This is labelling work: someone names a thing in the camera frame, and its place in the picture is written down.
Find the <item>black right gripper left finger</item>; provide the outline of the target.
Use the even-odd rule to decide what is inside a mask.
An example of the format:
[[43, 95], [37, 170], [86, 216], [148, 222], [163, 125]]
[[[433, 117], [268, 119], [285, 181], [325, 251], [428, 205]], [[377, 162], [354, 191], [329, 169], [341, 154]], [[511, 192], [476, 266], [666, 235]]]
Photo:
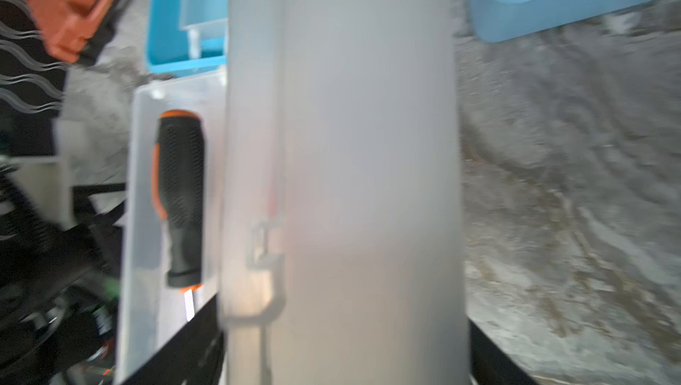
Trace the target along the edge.
[[122, 301], [120, 384], [218, 384], [225, 333], [217, 295], [153, 294]]

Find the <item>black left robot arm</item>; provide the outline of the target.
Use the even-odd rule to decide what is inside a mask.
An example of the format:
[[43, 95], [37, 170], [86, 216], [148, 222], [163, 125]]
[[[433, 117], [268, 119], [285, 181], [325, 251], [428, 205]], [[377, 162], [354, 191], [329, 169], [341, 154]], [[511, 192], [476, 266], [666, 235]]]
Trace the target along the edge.
[[75, 186], [76, 224], [65, 229], [38, 213], [8, 174], [1, 176], [1, 382], [48, 384], [70, 369], [110, 384], [116, 361], [122, 272], [120, 202], [96, 210], [94, 195], [123, 183]]

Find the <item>large orange black screwdriver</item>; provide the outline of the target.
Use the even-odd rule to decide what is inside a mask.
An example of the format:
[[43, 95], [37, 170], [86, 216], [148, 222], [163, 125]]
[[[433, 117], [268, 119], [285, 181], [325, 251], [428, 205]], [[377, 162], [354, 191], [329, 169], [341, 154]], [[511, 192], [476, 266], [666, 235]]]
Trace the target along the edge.
[[190, 110], [162, 113], [153, 148], [151, 193], [170, 238], [166, 282], [182, 292], [187, 320], [195, 316], [194, 293], [203, 278], [204, 178], [200, 117]]

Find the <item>pink toolbox with clear lid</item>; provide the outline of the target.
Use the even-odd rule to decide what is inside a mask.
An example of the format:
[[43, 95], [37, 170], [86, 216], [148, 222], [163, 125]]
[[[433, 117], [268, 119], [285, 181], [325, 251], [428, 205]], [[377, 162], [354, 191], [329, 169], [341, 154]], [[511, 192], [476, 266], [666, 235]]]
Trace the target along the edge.
[[122, 301], [169, 289], [157, 120], [206, 139], [222, 384], [467, 384], [452, 0], [229, 0], [225, 71], [133, 104]]

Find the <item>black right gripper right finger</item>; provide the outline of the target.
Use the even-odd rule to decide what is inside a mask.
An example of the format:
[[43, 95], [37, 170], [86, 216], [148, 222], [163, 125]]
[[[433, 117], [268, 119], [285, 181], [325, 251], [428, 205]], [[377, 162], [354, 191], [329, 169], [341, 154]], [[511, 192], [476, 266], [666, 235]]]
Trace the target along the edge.
[[470, 372], [480, 385], [537, 385], [471, 319], [469, 325]]

